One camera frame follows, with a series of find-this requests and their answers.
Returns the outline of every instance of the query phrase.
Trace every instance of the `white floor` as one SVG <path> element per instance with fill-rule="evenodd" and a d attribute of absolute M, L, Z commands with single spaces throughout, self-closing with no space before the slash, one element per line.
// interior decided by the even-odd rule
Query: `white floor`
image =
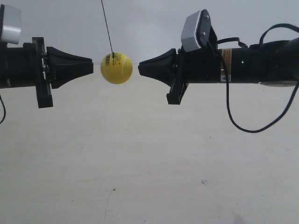
<path fill-rule="evenodd" d="M 231 85 L 233 116 L 260 128 L 291 91 Z M 34 88 L 0 90 L 0 223 L 298 223 L 299 101 L 248 134 L 224 84 L 190 85 L 181 105 L 168 92 L 136 67 L 123 85 L 97 72 L 53 90 L 53 108 Z"/>

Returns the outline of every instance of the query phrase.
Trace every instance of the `tennis ball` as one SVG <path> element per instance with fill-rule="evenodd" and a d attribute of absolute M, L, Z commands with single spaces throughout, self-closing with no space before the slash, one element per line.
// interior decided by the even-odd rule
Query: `tennis ball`
<path fill-rule="evenodd" d="M 101 62 L 102 76 L 112 84 L 122 84 L 129 80 L 133 73 L 131 60 L 123 53 L 106 55 Z"/>

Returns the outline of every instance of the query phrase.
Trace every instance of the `robot end effector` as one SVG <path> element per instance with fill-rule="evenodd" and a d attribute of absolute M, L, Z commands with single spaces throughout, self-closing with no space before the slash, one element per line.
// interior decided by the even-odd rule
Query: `robot end effector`
<path fill-rule="evenodd" d="M 90 58 L 70 55 L 54 47 L 45 47 L 43 37 L 33 37 L 23 47 L 21 36 L 21 10 L 0 6 L 0 89 L 36 87 L 39 108 L 53 107 L 51 88 L 93 73 Z"/>

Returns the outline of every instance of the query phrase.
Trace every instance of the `barcode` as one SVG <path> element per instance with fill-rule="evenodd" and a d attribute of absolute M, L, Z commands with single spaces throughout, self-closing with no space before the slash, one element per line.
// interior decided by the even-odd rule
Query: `barcode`
<path fill-rule="evenodd" d="M 110 55 L 107 55 L 106 56 L 106 65 L 109 65 L 109 63 L 110 63 Z"/>

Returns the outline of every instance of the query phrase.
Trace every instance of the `black cable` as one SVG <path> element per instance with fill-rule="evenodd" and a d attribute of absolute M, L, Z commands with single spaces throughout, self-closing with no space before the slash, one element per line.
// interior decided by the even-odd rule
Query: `black cable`
<path fill-rule="evenodd" d="M 113 49 L 112 49 L 112 44 L 111 44 L 111 39 L 110 39 L 110 33 L 109 33 L 108 24 L 107 24 L 107 19 L 106 19 L 106 14 L 105 14 L 105 9 L 104 9 L 104 3 L 103 3 L 103 0 L 101 0 L 101 2 L 102 2 L 103 13 L 104 13 L 104 17 L 105 17 L 105 23 L 106 23 L 106 28 L 107 28 L 107 33 L 108 33 L 109 42 L 110 42 L 110 48 L 111 48 L 111 52 L 112 52 L 112 57 L 114 57 L 114 52 L 113 52 Z"/>
<path fill-rule="evenodd" d="M 4 120 L 5 120 L 5 117 L 6 117 L 6 108 L 5 108 L 5 105 L 4 105 L 4 102 L 3 102 L 3 100 L 2 100 L 1 95 L 0 95 L 0 101 L 1 101 L 2 106 L 3 106 L 3 118 L 2 118 L 2 120 L 0 121 L 0 124 L 2 124 L 2 123 L 4 122 Z"/>
<path fill-rule="evenodd" d="M 260 47 L 262 48 L 263 47 L 263 39 L 264 37 L 266 36 L 266 34 L 272 30 L 272 29 L 275 29 L 275 28 L 289 28 L 297 33 L 299 33 L 299 28 L 294 26 L 294 25 L 291 25 L 291 24 L 287 24 L 287 23 L 280 23 L 280 24 L 277 24 L 277 25 L 274 25 L 272 27 L 270 27 L 267 31 L 265 31 L 263 33 L 263 35 L 261 36 L 260 38 Z M 226 38 L 226 39 L 223 39 L 223 40 L 220 40 L 218 41 L 218 44 L 220 43 L 224 43 L 224 42 L 231 42 L 231 41 L 238 41 L 240 42 L 239 38 Z M 234 124 L 234 126 L 236 126 L 239 130 L 243 131 L 243 132 L 247 132 L 247 133 L 260 133 L 262 131 L 265 131 L 266 129 L 268 129 L 269 127 L 273 126 L 274 124 L 276 124 L 279 120 L 281 120 L 285 114 L 288 112 L 289 108 L 291 107 L 291 104 L 295 98 L 295 95 L 297 93 L 297 90 L 299 88 L 299 82 L 297 82 L 297 84 L 295 85 L 294 89 L 293 89 L 293 92 L 291 94 L 291 97 L 289 99 L 289 102 L 288 104 L 286 105 L 284 111 L 274 120 L 272 121 L 271 123 L 269 123 L 268 125 L 266 125 L 265 127 L 261 128 L 261 129 L 258 129 L 258 130 L 248 130 L 248 129 L 245 129 L 245 128 L 242 128 L 240 127 L 233 119 L 233 116 L 231 114 L 231 111 L 230 111 L 230 106 L 229 106 L 229 79 L 228 79 L 228 69 L 226 67 L 226 63 L 225 63 L 225 60 L 220 52 L 220 50 L 216 50 L 216 54 L 219 55 L 220 59 L 221 59 L 221 63 L 223 65 L 223 68 L 224 68 L 224 73 L 225 73 L 225 78 L 226 78 L 226 105 L 227 105 L 227 110 L 228 110 L 228 116 L 231 120 L 231 122 Z"/>

